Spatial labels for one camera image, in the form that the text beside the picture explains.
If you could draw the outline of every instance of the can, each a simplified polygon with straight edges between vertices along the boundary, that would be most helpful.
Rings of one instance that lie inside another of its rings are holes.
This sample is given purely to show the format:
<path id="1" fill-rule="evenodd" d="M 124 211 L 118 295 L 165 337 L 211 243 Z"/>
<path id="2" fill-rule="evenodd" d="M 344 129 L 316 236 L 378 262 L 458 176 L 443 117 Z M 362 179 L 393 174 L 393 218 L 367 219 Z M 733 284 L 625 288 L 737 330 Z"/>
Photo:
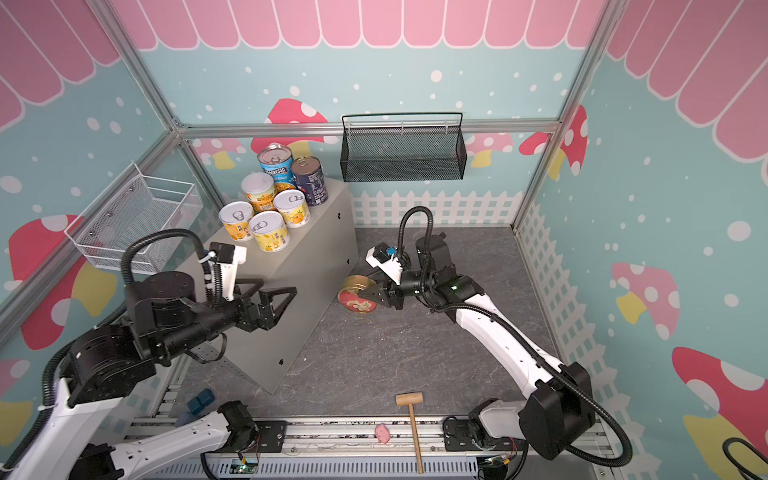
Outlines can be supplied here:
<path id="1" fill-rule="evenodd" d="M 288 190 L 275 197 L 275 208 L 286 221 L 288 228 L 298 228 L 310 221 L 310 207 L 306 204 L 304 192 Z"/>
<path id="2" fill-rule="evenodd" d="M 328 200 L 326 181 L 323 178 L 323 167 L 316 157 L 299 157 L 290 166 L 296 187 L 304 192 L 306 203 L 316 207 Z"/>
<path id="3" fill-rule="evenodd" d="M 232 202 L 219 210 L 219 220 L 232 240 L 244 242 L 253 238 L 248 222 L 253 218 L 253 206 L 248 202 Z"/>
<path id="4" fill-rule="evenodd" d="M 278 192 L 296 188 L 293 172 L 290 170 L 290 165 L 293 163 L 293 153 L 290 148 L 281 144 L 271 144 L 259 153 L 259 163 L 264 172 L 272 175 Z"/>
<path id="5" fill-rule="evenodd" d="M 275 210 L 272 201 L 275 200 L 277 192 L 275 180 L 271 175 L 264 172 L 248 175 L 240 183 L 240 188 L 245 192 L 256 213 Z"/>
<path id="6" fill-rule="evenodd" d="M 345 308 L 352 310 L 353 312 L 370 313 L 376 309 L 376 302 L 360 298 L 357 294 L 369 286 L 374 285 L 376 285 L 376 282 L 367 276 L 348 276 L 341 284 L 341 290 L 339 291 L 337 298 Z"/>
<path id="7" fill-rule="evenodd" d="M 259 248 L 265 252 L 277 252 L 290 242 L 283 216 L 275 211 L 261 212 L 250 219 L 248 224 Z"/>

